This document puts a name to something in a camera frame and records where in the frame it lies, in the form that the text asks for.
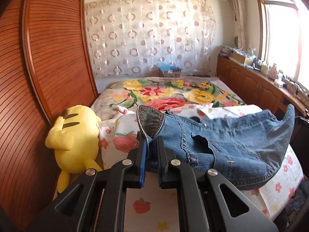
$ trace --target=stuffed animal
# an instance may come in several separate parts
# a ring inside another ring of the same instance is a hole
[[[95,162],[98,155],[97,123],[101,119],[87,106],[76,105],[59,116],[45,140],[55,149],[55,158],[61,173],[57,190],[61,193],[70,182],[70,173],[81,173],[89,168],[102,169]]]

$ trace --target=floral blanket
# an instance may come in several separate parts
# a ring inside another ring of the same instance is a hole
[[[213,107],[245,104],[218,78],[149,77],[109,84],[92,105],[92,110],[106,120],[115,116],[118,105],[136,112],[140,104],[165,111],[186,104],[209,103],[213,103]]]

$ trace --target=plush toy foot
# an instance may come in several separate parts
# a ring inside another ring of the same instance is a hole
[[[70,174],[62,170],[59,175],[57,183],[58,193],[62,193],[68,187],[69,183],[70,183]]]
[[[87,159],[84,162],[86,170],[89,168],[94,168],[97,171],[102,171],[100,166],[93,160],[93,159]]]

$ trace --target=silver screw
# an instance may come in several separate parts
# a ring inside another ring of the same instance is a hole
[[[92,176],[92,175],[95,174],[95,170],[94,170],[93,168],[89,168],[89,169],[87,169],[86,174],[87,174],[88,176]]]
[[[171,161],[171,164],[174,165],[174,166],[179,166],[180,165],[180,160],[174,159],[174,160]]]
[[[213,168],[209,169],[209,170],[207,171],[207,173],[208,173],[210,176],[216,176],[216,175],[218,175],[217,170],[216,170],[216,169],[213,169]]]
[[[129,166],[129,165],[132,164],[132,161],[131,161],[130,159],[124,159],[124,160],[122,161],[122,163],[123,163],[123,165],[125,165],[125,166]]]

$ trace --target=denim pants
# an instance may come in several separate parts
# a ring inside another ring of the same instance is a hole
[[[214,168],[240,190],[258,189],[280,169],[293,128],[294,106],[278,121],[264,110],[240,118],[194,120],[140,105],[138,125],[146,137],[149,160],[156,161],[153,138],[193,169]]]

